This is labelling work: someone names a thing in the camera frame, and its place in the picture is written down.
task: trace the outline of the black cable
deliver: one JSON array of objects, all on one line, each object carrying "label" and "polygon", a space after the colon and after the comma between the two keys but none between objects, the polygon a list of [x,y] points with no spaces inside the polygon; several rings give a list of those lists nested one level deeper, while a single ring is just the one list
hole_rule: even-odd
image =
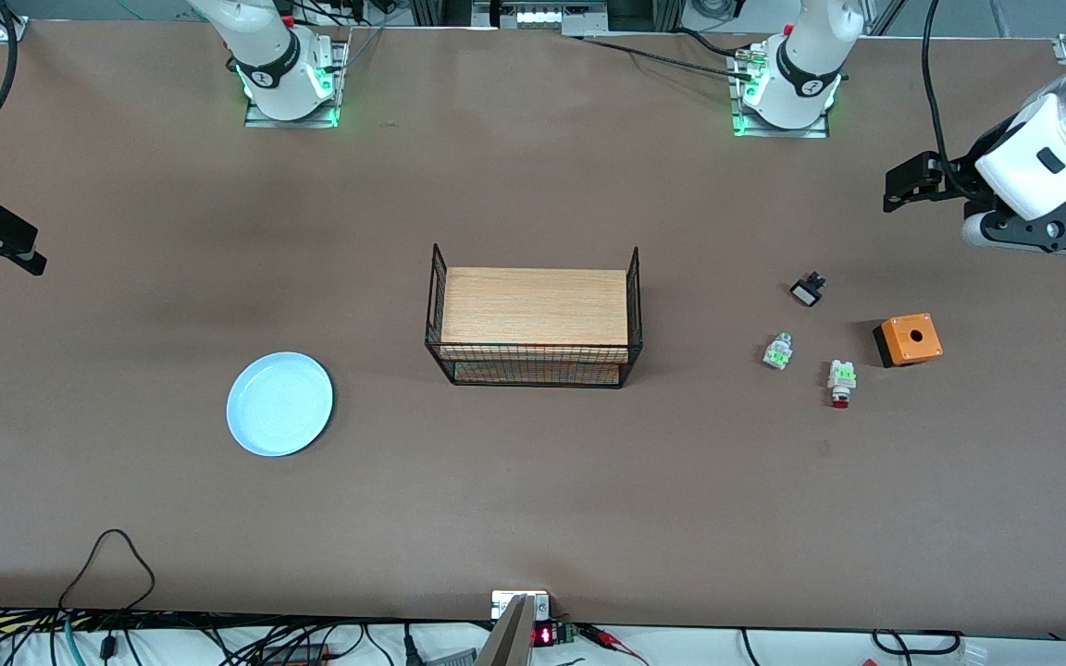
[{"label": "black cable", "polygon": [[134,641],[130,639],[130,628],[123,628],[123,636],[126,636],[126,648],[130,648],[130,656],[134,657],[134,664],[143,666],[143,661],[139,659],[139,650],[134,649]]},{"label": "black cable", "polygon": [[745,628],[740,629],[740,632],[743,632],[743,648],[747,649],[747,656],[752,657],[752,664],[754,666],[759,666],[758,659],[754,656],[754,650],[752,649],[752,639],[748,639],[746,629]]},{"label": "black cable", "polygon": [[932,65],[930,63],[930,49],[932,42],[932,21],[936,18],[936,6],[940,0],[932,0],[927,5],[927,17],[923,20],[923,39],[921,50],[919,50],[919,67],[923,75],[923,93],[927,95],[927,109],[932,114],[932,131],[936,134],[936,152],[940,155],[940,165],[943,168],[943,176],[948,178],[957,191],[965,195],[969,201],[978,204],[989,204],[989,197],[983,197],[981,193],[973,193],[968,186],[962,185],[957,181],[957,170],[952,167],[949,161],[949,152],[943,146],[943,127],[940,125],[940,107],[936,102],[936,90],[932,87]]},{"label": "black cable", "polygon": [[11,87],[14,84],[14,72],[18,64],[18,35],[14,31],[14,21],[11,20],[13,14],[7,7],[5,0],[0,0],[0,14],[3,16],[3,32],[7,33],[7,68],[3,74],[3,83],[0,83],[0,111],[7,101]]},{"label": "black cable", "polygon": [[620,44],[611,44],[610,42],[596,42],[596,40],[593,40],[593,38],[581,38],[581,37],[578,37],[578,38],[580,38],[581,42],[584,42],[586,44],[593,44],[594,46],[604,46],[607,49],[614,49],[616,51],[624,51],[625,53],[631,53],[633,55],[642,55],[642,56],[644,56],[644,59],[660,60],[660,62],[662,62],[662,63],[668,63],[671,65],[677,65],[677,67],[685,67],[685,68],[690,68],[691,70],[697,70],[697,71],[716,74],[718,76],[728,76],[728,77],[731,77],[731,79],[737,79],[737,80],[740,80],[740,81],[750,81],[752,80],[752,76],[749,76],[749,75],[747,75],[745,72],[737,72],[737,71],[729,71],[729,70],[720,70],[720,68],[717,68],[717,67],[709,67],[709,66],[706,66],[706,65],[699,65],[699,64],[695,64],[695,63],[687,63],[687,62],[684,62],[684,60],[667,59],[667,56],[664,56],[664,55],[657,55],[656,53],[649,53],[648,51],[641,51],[640,49],[633,49],[633,47],[630,47],[630,46],[621,46]]},{"label": "black cable", "polygon": [[371,641],[371,644],[373,644],[373,648],[379,649],[382,651],[382,654],[385,654],[385,661],[389,662],[389,666],[394,666],[393,657],[389,656],[389,653],[385,652],[385,648],[382,648],[382,646],[377,644],[377,641],[373,640],[373,634],[368,631],[368,624],[362,624],[362,626],[365,628],[365,637],[368,637],[368,641]]},{"label": "black cable", "polygon": [[[893,637],[893,639],[895,639],[895,644],[900,645],[900,647],[898,649],[892,649],[884,645],[883,641],[879,640],[881,635],[888,635]],[[883,652],[885,653],[891,654],[893,656],[904,657],[905,661],[907,662],[907,666],[915,666],[912,662],[910,662],[910,657],[912,657],[912,655],[942,656],[944,654],[952,654],[953,652],[956,652],[956,650],[960,649],[959,633],[931,632],[923,635],[951,636],[952,645],[949,645],[948,648],[939,648],[939,649],[910,649],[907,648],[907,643],[902,639],[902,636],[900,636],[900,634],[898,634],[897,632],[892,631],[892,629],[875,629],[873,632],[871,632],[871,641],[874,641],[875,648],[883,650]]]},{"label": "black cable", "polygon": [[356,641],[354,644],[352,644],[352,648],[343,650],[343,652],[335,655],[335,659],[339,659],[339,657],[348,656],[348,655],[352,654],[352,650],[356,649],[356,646],[359,646],[360,641],[362,641],[362,640],[365,640],[365,626],[360,624],[360,637],[358,637],[358,639],[356,639]]},{"label": "black cable", "polygon": [[131,601],[130,603],[127,603],[126,606],[123,606],[123,611],[130,611],[131,607],[136,606],[136,604],[143,603],[143,600],[147,599],[152,591],[156,591],[156,572],[152,571],[150,565],[147,565],[147,561],[143,559],[143,556],[139,555],[139,549],[134,548],[134,541],[130,540],[130,535],[127,535],[124,530],[118,530],[118,527],[111,527],[102,532],[101,535],[97,537],[97,540],[93,543],[93,550],[90,550],[88,552],[88,558],[85,559],[85,564],[81,566],[81,571],[77,572],[72,582],[68,583],[68,586],[64,587],[64,591],[60,594],[60,599],[55,602],[56,606],[65,607],[64,599],[67,598],[69,592],[71,592],[72,587],[76,587],[77,583],[81,582],[81,576],[84,576],[85,571],[88,570],[88,566],[93,564],[93,559],[97,555],[97,549],[101,548],[101,541],[106,540],[106,536],[111,534],[122,536],[123,539],[126,539],[126,545],[130,547],[130,555],[134,556],[134,559],[143,566],[145,571],[147,571],[147,579],[150,579],[150,585],[147,585],[147,590],[141,594],[139,599],[134,599],[134,601]]},{"label": "black cable", "polygon": [[702,47],[706,47],[706,50],[714,51],[714,53],[717,53],[718,55],[725,55],[728,59],[732,59],[737,51],[745,51],[749,49],[749,47],[752,47],[752,44],[744,44],[744,46],[737,47],[737,49],[722,49],[722,47],[714,46],[714,44],[711,40],[708,40],[708,38],[706,38],[706,36],[699,33],[697,30],[690,30],[681,25],[679,25],[676,29],[674,29],[673,32],[680,34],[689,34],[690,37],[696,38],[698,44],[701,44]]},{"label": "black cable", "polygon": [[322,16],[329,17],[332,22],[338,26],[348,27],[344,22],[340,22],[348,20],[356,21],[357,25],[370,25],[364,17],[357,17],[355,14],[352,14],[352,16],[342,16],[342,14],[333,14],[332,12],[323,10],[319,5],[319,0],[312,0],[312,7],[308,7],[308,5],[300,3],[297,0],[287,0],[287,3],[293,5],[293,7],[302,10],[304,12],[304,19],[307,18],[307,12],[314,12],[317,14],[322,14]]}]

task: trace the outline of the white robotic arm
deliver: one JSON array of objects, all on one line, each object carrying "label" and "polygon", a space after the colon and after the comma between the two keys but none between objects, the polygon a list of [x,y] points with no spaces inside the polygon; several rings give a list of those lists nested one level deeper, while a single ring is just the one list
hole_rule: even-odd
[{"label": "white robotic arm", "polygon": [[964,195],[962,237],[979,246],[1066,254],[1066,75],[968,156],[943,165],[923,152],[887,173],[884,210]]},{"label": "white robotic arm", "polygon": [[290,121],[335,94],[332,39],[285,26],[274,0],[187,0],[232,51],[245,94],[266,116]]},{"label": "white robotic arm", "polygon": [[743,104],[784,130],[811,126],[833,102],[841,66],[863,25],[859,0],[801,1],[791,33],[771,35],[762,44],[768,64]]}]

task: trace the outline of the plate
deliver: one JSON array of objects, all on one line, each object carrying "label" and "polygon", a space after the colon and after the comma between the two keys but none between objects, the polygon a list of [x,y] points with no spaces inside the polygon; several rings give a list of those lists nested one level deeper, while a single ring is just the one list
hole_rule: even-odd
[{"label": "plate", "polygon": [[228,392],[228,431],[257,455],[304,450],[332,418],[335,388],[305,354],[277,353],[249,363]]}]

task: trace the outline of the cable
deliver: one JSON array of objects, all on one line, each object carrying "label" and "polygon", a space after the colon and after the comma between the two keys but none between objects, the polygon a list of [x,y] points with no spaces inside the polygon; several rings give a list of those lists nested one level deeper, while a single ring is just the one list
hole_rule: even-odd
[{"label": "cable", "polygon": [[373,644],[373,648],[379,649],[382,651],[382,654],[385,654],[385,661],[389,662],[389,666],[394,666],[393,657],[389,656],[388,652],[385,652],[385,648],[382,648],[381,644],[377,644],[376,640],[373,640],[373,634],[368,631],[368,624],[361,624],[361,626],[365,628],[365,637],[367,637],[368,641],[371,641],[371,644]]},{"label": "cable", "polygon": [[118,530],[118,527],[111,527],[102,532],[97,537],[97,540],[93,543],[93,550],[90,550],[88,552],[88,558],[85,559],[85,564],[81,566],[81,571],[77,572],[76,578],[72,579],[72,582],[68,583],[68,586],[64,587],[64,591],[60,594],[60,599],[59,601],[55,602],[56,606],[65,607],[64,599],[67,598],[69,592],[71,592],[72,587],[76,587],[77,583],[81,582],[81,576],[84,576],[85,571],[88,570],[88,566],[93,564],[93,557],[97,555],[97,549],[101,548],[101,541],[106,540],[106,536],[109,536],[111,534],[122,536],[123,539],[126,539],[126,545],[130,547],[130,555],[134,556],[134,559],[138,561],[139,564],[143,566],[145,571],[147,571],[147,578],[150,579],[150,585],[147,585],[147,590],[139,595],[139,599],[134,599],[134,601],[127,603],[126,606],[123,607],[123,611],[130,611],[131,607],[136,606],[136,604],[143,603],[143,600],[147,599],[152,591],[156,591],[156,583],[157,583],[156,572],[151,571],[150,565],[147,565],[147,561],[143,559],[143,556],[139,555],[139,550],[134,548],[134,541],[130,540],[130,535],[127,535],[126,531],[124,530]]},{"label": "cable", "polygon": [[943,168],[944,177],[948,178],[962,194],[965,195],[969,201],[978,204],[989,204],[988,197],[983,197],[981,193],[973,193],[968,189],[968,186],[962,185],[957,181],[957,173],[955,168],[952,168],[952,163],[949,161],[949,152],[944,150],[943,147],[943,127],[940,125],[940,107],[936,104],[936,90],[932,87],[932,66],[930,63],[930,44],[932,40],[932,21],[936,18],[936,6],[940,3],[940,0],[932,0],[932,4],[927,5],[927,17],[923,20],[923,39],[921,43],[921,51],[919,51],[919,67],[921,67],[923,75],[923,93],[927,95],[927,109],[930,109],[932,114],[932,131],[936,134],[936,152],[940,155],[940,165]]},{"label": "cable", "polygon": [[646,661],[635,650],[628,648],[621,640],[614,637],[610,632],[603,631],[603,629],[596,628],[595,624],[587,624],[584,622],[576,622],[575,628],[579,630],[579,635],[583,636],[584,639],[593,641],[593,644],[599,646],[602,649],[610,649],[613,652],[618,652],[619,654],[626,654],[628,656],[637,659],[640,663],[644,666],[651,666],[650,663]]},{"label": "cable", "polygon": [[720,68],[717,68],[717,67],[709,67],[709,66],[706,66],[706,65],[699,65],[699,64],[694,64],[694,63],[687,63],[687,62],[684,62],[684,60],[665,59],[664,55],[657,55],[656,53],[649,53],[648,51],[641,51],[640,49],[633,49],[633,47],[630,47],[630,46],[621,46],[620,44],[611,44],[610,42],[595,42],[595,40],[593,40],[593,38],[581,38],[581,37],[576,37],[576,38],[579,38],[579,40],[581,40],[581,42],[583,42],[585,44],[593,44],[594,46],[604,46],[607,49],[614,49],[616,51],[624,51],[626,53],[631,53],[633,55],[643,55],[644,59],[660,60],[660,62],[662,62],[662,63],[667,63],[667,64],[671,64],[671,65],[677,65],[677,67],[685,67],[685,68],[690,68],[691,70],[697,70],[697,71],[716,74],[718,76],[728,76],[728,77],[731,77],[731,79],[737,79],[737,80],[740,80],[740,81],[750,81],[752,80],[752,76],[747,75],[746,72],[736,72],[736,71],[729,71],[729,70],[720,70]]},{"label": "cable", "polygon": [[81,657],[81,649],[77,648],[77,640],[72,637],[72,616],[64,617],[64,640],[68,644],[68,652],[72,653],[72,661],[77,666],[85,666],[85,661]]},{"label": "cable", "polygon": [[405,645],[405,666],[426,666],[426,662],[422,661],[422,655],[418,653],[418,645],[414,641],[414,636],[410,635],[410,623],[405,623],[405,639],[402,640]]},{"label": "cable", "polygon": [[[884,634],[893,637],[893,639],[895,639],[897,644],[900,645],[900,647],[898,649],[892,649],[888,648],[886,645],[883,645],[883,641],[879,640],[879,636]],[[875,648],[883,650],[883,652],[885,653],[904,657],[905,661],[907,661],[907,666],[915,666],[910,662],[910,657],[912,657],[912,655],[942,656],[944,654],[952,654],[953,652],[957,652],[957,650],[960,649],[959,633],[925,632],[925,635],[951,636],[952,645],[948,646],[948,648],[941,648],[941,649],[909,649],[907,648],[907,644],[902,639],[902,636],[892,631],[892,629],[875,629],[873,632],[871,632],[871,641],[874,641]]]},{"label": "cable", "polygon": [[120,4],[124,10],[129,12],[132,17],[139,18],[140,21],[147,20],[147,18],[145,18],[143,14],[136,13],[134,12],[134,10],[131,10],[130,5],[126,3],[126,0],[114,0],[114,1],[115,3]]},{"label": "cable", "polygon": [[322,14],[322,16],[329,17],[332,19],[332,22],[338,26],[348,26],[346,22],[340,22],[348,20],[354,20],[356,21],[357,25],[366,25],[366,26],[370,25],[369,21],[365,20],[364,17],[357,17],[355,16],[355,14],[352,14],[352,16],[342,16],[342,14],[333,14],[328,11],[325,11],[322,7],[320,7],[319,0],[312,0],[312,5],[310,5],[310,7],[308,7],[307,4],[300,3],[297,0],[287,0],[287,3],[292,5],[292,7],[297,7],[302,10],[304,12],[304,20],[307,20],[307,12],[313,12],[317,14]]},{"label": "cable", "polygon": [[696,38],[698,44],[701,44],[702,47],[706,47],[706,50],[714,51],[714,53],[717,53],[718,55],[725,55],[728,59],[732,59],[736,52],[745,51],[749,49],[749,47],[752,47],[752,44],[744,44],[744,46],[737,47],[737,49],[720,49],[720,47],[714,46],[714,44],[711,40],[708,40],[708,38],[704,37],[704,35],[699,33],[697,30],[690,30],[687,29],[687,27],[680,25],[673,32],[680,34],[689,34],[690,37]]},{"label": "cable", "polygon": [[748,639],[748,637],[747,637],[747,631],[746,631],[746,629],[743,628],[743,629],[740,629],[740,631],[743,632],[743,648],[747,649],[747,656],[749,659],[752,659],[753,666],[759,666],[759,661],[758,661],[758,659],[756,659],[756,655],[754,654],[754,650],[752,649],[752,639]]},{"label": "cable", "polygon": [[[398,14],[397,17],[386,17],[385,20],[382,21],[382,25],[377,26],[376,30],[373,31],[372,34],[368,35],[367,40],[365,40],[365,43],[360,45],[360,49],[356,49],[356,52],[353,53],[353,55],[351,56],[351,59],[348,59],[348,63],[344,63],[343,67],[335,67],[332,71],[339,71],[339,70],[346,71],[348,68],[352,66],[352,63],[355,63],[356,59],[359,59],[360,54],[365,52],[365,49],[368,49],[369,44],[372,44],[377,37],[381,37],[382,30],[385,30],[385,26],[388,25],[389,21],[392,21],[392,20],[394,20],[394,18],[401,17],[401,16],[402,16],[402,14]],[[348,43],[352,44],[352,34],[351,33],[348,34]]]},{"label": "cable", "polygon": [[7,101],[7,94],[11,93],[11,87],[14,84],[14,72],[16,72],[16,66],[18,64],[18,35],[16,30],[14,30],[14,20],[12,17],[11,9],[7,7],[5,0],[0,0],[0,13],[3,14],[3,32],[7,33],[7,68],[3,74],[3,83],[0,83],[0,111],[3,110],[3,104]]},{"label": "cable", "polygon": [[635,650],[627,648],[627,646],[625,645],[620,645],[620,647],[623,649],[616,649],[616,652],[618,652],[619,654],[627,654],[628,656],[634,656],[635,659],[639,659],[640,663],[643,663],[644,666],[652,666],[651,663],[644,661],[643,656],[636,654]]},{"label": "cable", "polygon": [[139,650],[134,649],[134,641],[130,639],[130,628],[123,628],[123,636],[126,636],[126,646],[130,648],[130,656],[134,657],[134,664],[143,666],[143,661],[139,659]]},{"label": "cable", "polygon": [[352,648],[343,650],[343,652],[335,655],[335,659],[339,659],[339,657],[348,656],[348,655],[352,654],[352,650],[356,649],[356,646],[359,646],[360,641],[362,641],[362,640],[365,640],[365,626],[360,624],[360,637],[358,637],[358,639],[356,639],[356,641],[354,644],[352,644]]}]

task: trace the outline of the power cable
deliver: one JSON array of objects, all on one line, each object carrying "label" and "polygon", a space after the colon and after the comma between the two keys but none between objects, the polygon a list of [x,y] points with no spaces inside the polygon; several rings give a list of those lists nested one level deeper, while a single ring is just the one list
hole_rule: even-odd
[{"label": "power cable", "polygon": [[3,110],[3,104],[7,101],[7,95],[11,94],[11,87],[14,84],[14,74],[18,64],[18,35],[16,34],[16,26],[14,26],[14,14],[5,3],[5,0],[0,0],[0,14],[3,18],[3,32],[7,33],[7,68],[5,68],[5,72],[3,74],[3,83],[0,83],[1,111]]},{"label": "power cable", "polygon": [[[887,635],[893,637],[895,644],[900,646],[898,649],[889,648],[879,640],[879,636]],[[893,656],[902,656],[907,662],[907,666],[915,666],[910,662],[912,655],[922,656],[943,656],[944,654],[952,654],[960,649],[960,634],[955,632],[927,632],[926,635],[939,635],[939,636],[951,636],[952,644],[947,646],[947,648],[941,649],[910,649],[907,648],[907,643],[902,639],[902,636],[892,629],[875,629],[871,632],[871,641],[874,641],[874,647],[883,650],[883,652],[891,654]]]},{"label": "power cable", "polygon": [[749,639],[749,637],[747,637],[747,631],[746,631],[746,629],[742,628],[742,629],[740,629],[740,632],[743,632],[743,648],[747,649],[747,657],[752,659],[752,665],[753,666],[759,666],[759,661],[758,661],[758,659],[756,659],[756,655],[754,654],[754,650],[752,649],[752,639]]},{"label": "power cable", "polygon": [[927,109],[932,114],[932,132],[936,134],[936,152],[940,155],[940,167],[943,168],[944,177],[952,183],[969,201],[978,204],[989,204],[990,198],[981,193],[973,193],[968,186],[962,185],[957,181],[957,170],[952,167],[949,161],[949,152],[943,146],[943,127],[940,125],[940,107],[936,102],[936,90],[932,87],[932,65],[930,63],[930,49],[932,40],[932,21],[936,18],[936,6],[940,0],[932,0],[927,5],[927,17],[923,20],[923,38],[921,50],[919,50],[919,67],[923,75],[923,93],[927,96]]},{"label": "power cable", "polygon": [[365,637],[367,637],[368,641],[371,641],[371,644],[373,644],[373,648],[379,649],[382,654],[385,654],[385,661],[389,662],[389,666],[394,666],[393,657],[389,656],[388,652],[385,652],[385,648],[382,648],[381,644],[377,644],[376,640],[373,640],[373,634],[369,632],[368,624],[365,624],[364,627],[365,627]]},{"label": "power cable", "polygon": [[684,67],[684,68],[690,68],[691,70],[704,71],[704,72],[708,72],[708,74],[716,74],[718,76],[727,76],[727,77],[731,77],[731,79],[737,79],[737,80],[740,80],[740,81],[750,81],[752,80],[752,75],[748,75],[746,72],[737,72],[737,71],[731,71],[731,70],[723,70],[723,68],[710,67],[710,66],[699,65],[699,64],[695,64],[695,63],[687,63],[687,62],[684,62],[684,60],[668,59],[668,56],[665,56],[665,55],[659,55],[659,54],[656,54],[656,53],[649,53],[648,51],[641,51],[640,49],[633,49],[633,47],[623,46],[621,44],[611,44],[610,42],[596,42],[596,40],[593,40],[593,38],[581,38],[581,37],[576,37],[576,38],[579,38],[579,40],[581,40],[581,42],[583,42],[585,44],[593,44],[594,46],[603,46],[603,47],[605,47],[605,49],[614,49],[616,51],[624,51],[625,53],[631,53],[633,55],[641,55],[641,56],[644,56],[644,59],[649,59],[649,60],[660,60],[660,62],[662,62],[662,63],[667,63],[667,64],[671,64],[671,65],[676,65],[676,67]]}]

